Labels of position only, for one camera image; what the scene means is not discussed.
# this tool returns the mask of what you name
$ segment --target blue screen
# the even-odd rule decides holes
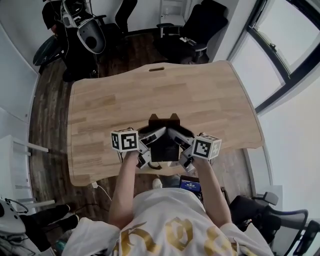
[[[199,182],[195,181],[188,181],[188,180],[181,180],[181,189],[190,190],[200,192],[201,186]]]

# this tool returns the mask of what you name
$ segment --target table cutout handle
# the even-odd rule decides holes
[[[165,67],[162,66],[162,67],[158,67],[158,68],[151,68],[151,69],[149,69],[149,72],[160,71],[160,70],[165,70]]]

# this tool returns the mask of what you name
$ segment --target white t-shirt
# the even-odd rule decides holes
[[[232,223],[219,229],[199,199],[181,188],[141,193],[133,200],[133,212],[134,219],[122,230],[82,218],[62,256],[273,256],[259,232],[258,242]]]

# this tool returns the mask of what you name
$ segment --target white shoe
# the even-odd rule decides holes
[[[152,182],[152,189],[162,189],[162,182],[159,178],[155,178]]]

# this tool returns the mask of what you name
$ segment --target black window frame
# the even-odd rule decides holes
[[[298,9],[305,17],[307,17],[320,31],[320,13],[306,0],[284,0]],[[299,85],[299,82],[304,79],[319,63],[320,63],[320,43],[313,49],[308,57],[292,72],[290,73],[281,58],[277,55],[275,46],[267,42],[264,37],[254,28],[256,22],[259,20],[268,0],[257,0],[252,12],[247,20],[241,35],[236,41],[228,60],[236,53],[241,42],[244,40],[246,33],[249,33],[253,39],[260,45],[266,55],[269,57],[279,74],[281,75],[284,84],[264,102],[255,108],[257,114],[271,106],[278,101],[290,90]]]

